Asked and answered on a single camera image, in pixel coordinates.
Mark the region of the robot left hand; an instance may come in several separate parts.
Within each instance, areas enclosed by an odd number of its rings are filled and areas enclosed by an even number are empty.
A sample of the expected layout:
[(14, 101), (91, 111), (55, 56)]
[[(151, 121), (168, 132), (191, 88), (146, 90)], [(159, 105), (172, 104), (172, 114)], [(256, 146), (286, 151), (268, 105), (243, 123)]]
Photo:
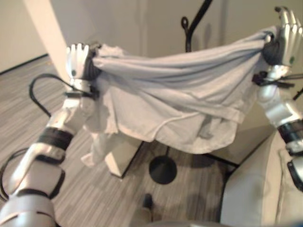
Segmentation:
[(101, 70), (93, 63), (99, 47), (77, 43), (66, 48), (66, 71), (71, 79), (93, 81), (100, 75)]

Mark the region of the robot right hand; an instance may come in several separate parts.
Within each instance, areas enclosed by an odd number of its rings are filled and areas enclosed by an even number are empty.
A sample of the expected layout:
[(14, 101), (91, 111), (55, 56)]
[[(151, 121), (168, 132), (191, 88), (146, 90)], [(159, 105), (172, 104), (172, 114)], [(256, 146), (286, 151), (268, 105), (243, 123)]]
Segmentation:
[(275, 11), (279, 14), (281, 25), (278, 33), (271, 35), (271, 40), (264, 45), (262, 55), (271, 66), (291, 67), (303, 40), (303, 26), (291, 9), (278, 6)]

